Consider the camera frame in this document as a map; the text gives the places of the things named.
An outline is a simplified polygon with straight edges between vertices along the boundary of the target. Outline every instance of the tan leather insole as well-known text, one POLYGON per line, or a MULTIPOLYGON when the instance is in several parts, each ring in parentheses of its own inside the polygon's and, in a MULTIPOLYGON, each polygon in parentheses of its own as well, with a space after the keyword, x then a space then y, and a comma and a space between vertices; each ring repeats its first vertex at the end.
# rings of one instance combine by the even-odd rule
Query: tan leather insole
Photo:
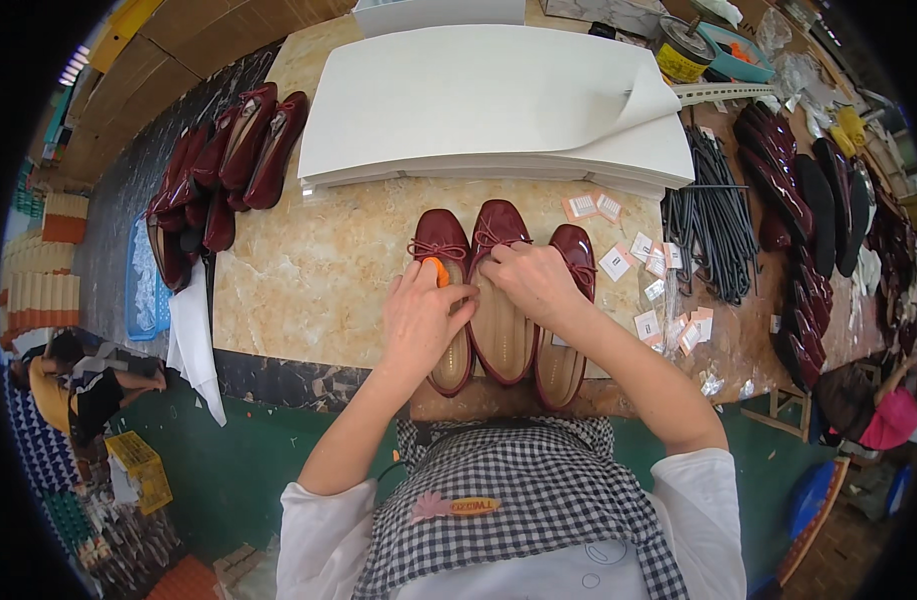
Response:
POLYGON ((572 400, 582 385, 585 356, 568 345, 552 344, 552 332, 540 329, 541 338, 535 354, 535 378, 548 403, 561 407, 572 400))
MULTIPOLYGON (((479 264, 486 260, 492 260, 491 255, 479 264)), ((480 290, 472 333, 481 359, 505 380, 518 379, 529 366, 536 326, 478 266, 472 271, 471 283, 480 290)))
MULTIPOLYGON (((462 269, 459 265, 451 260, 443 260, 442 266, 449 272, 449 283, 462 283, 462 269)), ((452 304, 452 314, 455 314, 462 305, 464 300, 452 304)), ((452 342, 445 348, 445 353, 438 359, 438 364, 431 370, 431 380, 443 390, 454 390, 462 383, 465 371, 468 367, 468 336, 465 334, 465 327, 458 330, 452 342)))
POLYGON ((225 157, 221 162, 222 166, 225 166, 225 163, 235 154, 235 151, 242 145, 243 140, 246 139, 246 135, 252 129, 252 126, 255 125, 255 117, 259 115, 262 104, 254 98, 250 98, 248 102, 246 102, 245 108, 241 110, 241 114, 238 115, 239 118, 232 124, 232 132, 229 134, 228 146, 225 147, 225 157))

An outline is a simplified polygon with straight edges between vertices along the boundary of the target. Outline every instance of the gingham apron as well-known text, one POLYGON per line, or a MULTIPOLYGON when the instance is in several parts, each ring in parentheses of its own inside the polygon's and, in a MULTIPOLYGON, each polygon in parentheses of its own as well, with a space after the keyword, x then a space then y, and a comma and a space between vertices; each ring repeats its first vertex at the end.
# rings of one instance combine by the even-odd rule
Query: gingham apron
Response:
POLYGON ((354 599, 387 598, 446 570, 605 540, 638 549, 650 598, 688 597, 656 511, 633 473, 612 459, 606 418, 539 416, 480 428, 400 420, 398 440, 408 478, 374 511, 354 599), (496 498, 500 508, 413 523, 413 507, 426 492, 496 498))

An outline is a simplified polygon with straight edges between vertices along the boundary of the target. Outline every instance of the yellow shirt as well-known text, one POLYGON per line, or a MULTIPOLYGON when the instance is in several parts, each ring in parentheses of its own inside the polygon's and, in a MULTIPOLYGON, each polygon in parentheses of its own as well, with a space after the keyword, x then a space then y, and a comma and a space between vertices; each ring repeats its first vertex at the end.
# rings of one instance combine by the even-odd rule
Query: yellow shirt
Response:
MULTIPOLYGON (((58 384, 58 379, 42 370, 42 357, 36 356, 28 364, 28 387, 31 388, 35 406, 42 419, 62 433, 69 433, 69 391, 58 384)), ((71 408, 79 414, 79 397, 71 398, 71 408)))

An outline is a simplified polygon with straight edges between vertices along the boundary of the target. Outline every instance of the pink shirt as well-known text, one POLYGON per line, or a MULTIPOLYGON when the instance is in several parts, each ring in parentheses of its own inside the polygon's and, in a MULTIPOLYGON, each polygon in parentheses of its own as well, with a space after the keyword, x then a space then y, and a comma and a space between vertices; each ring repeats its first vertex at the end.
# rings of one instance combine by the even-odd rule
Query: pink shirt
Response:
POLYGON ((873 450, 888 450, 908 442, 917 427, 917 403, 902 386, 886 393, 875 408, 871 423, 859 444, 873 450))

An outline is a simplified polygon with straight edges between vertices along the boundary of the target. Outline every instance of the pink flower patch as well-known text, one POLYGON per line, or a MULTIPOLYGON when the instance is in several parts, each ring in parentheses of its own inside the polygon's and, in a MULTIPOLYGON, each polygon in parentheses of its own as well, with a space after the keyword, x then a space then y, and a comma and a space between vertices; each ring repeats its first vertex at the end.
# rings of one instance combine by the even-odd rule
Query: pink flower patch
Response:
POLYGON ((415 506, 411 508, 411 523, 425 521, 435 517, 448 517, 452 514, 452 500, 443 500, 438 491, 426 491, 418 496, 415 506))

